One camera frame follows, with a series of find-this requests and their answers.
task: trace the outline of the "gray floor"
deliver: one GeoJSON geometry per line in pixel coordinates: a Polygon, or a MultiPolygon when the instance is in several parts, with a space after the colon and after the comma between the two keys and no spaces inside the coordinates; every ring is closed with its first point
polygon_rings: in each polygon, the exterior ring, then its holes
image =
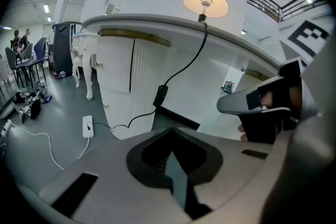
{"type": "MultiPolygon", "coordinates": [[[[32,133],[48,133],[54,158],[64,168],[75,162],[87,140],[82,136],[82,117],[92,115],[94,122],[107,124],[104,108],[95,100],[86,99],[86,84],[81,75],[80,87],[69,76],[54,79],[48,75],[47,90],[52,95],[50,103],[41,105],[37,119],[27,119],[21,124],[16,113],[10,117],[13,123],[32,133]]],[[[92,74],[93,96],[101,100],[97,77],[92,74]]],[[[88,151],[116,141],[110,130],[100,124],[94,126],[94,138],[88,151]]],[[[12,128],[2,143],[7,143],[5,163],[18,184],[39,192],[61,169],[52,161],[48,137],[31,136],[18,128],[12,128]]]]}

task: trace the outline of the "power strip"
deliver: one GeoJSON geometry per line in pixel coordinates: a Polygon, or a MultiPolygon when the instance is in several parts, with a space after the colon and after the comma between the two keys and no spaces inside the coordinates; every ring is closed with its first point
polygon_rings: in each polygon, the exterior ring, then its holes
{"type": "Polygon", "coordinates": [[[83,137],[92,138],[95,134],[93,133],[93,121],[92,116],[83,117],[83,137]]]}

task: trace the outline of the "railing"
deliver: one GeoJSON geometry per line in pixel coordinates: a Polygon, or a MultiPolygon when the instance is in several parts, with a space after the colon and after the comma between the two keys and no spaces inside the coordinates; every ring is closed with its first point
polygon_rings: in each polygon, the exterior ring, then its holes
{"type": "Polygon", "coordinates": [[[329,3],[328,0],[292,0],[282,9],[282,20],[306,12],[312,8],[329,3]]]}
{"type": "Polygon", "coordinates": [[[329,2],[328,0],[292,0],[283,7],[280,7],[273,0],[247,0],[247,3],[279,23],[329,2]]]}
{"type": "Polygon", "coordinates": [[[277,22],[282,19],[281,7],[273,0],[247,0],[247,3],[266,13],[277,22]]]}

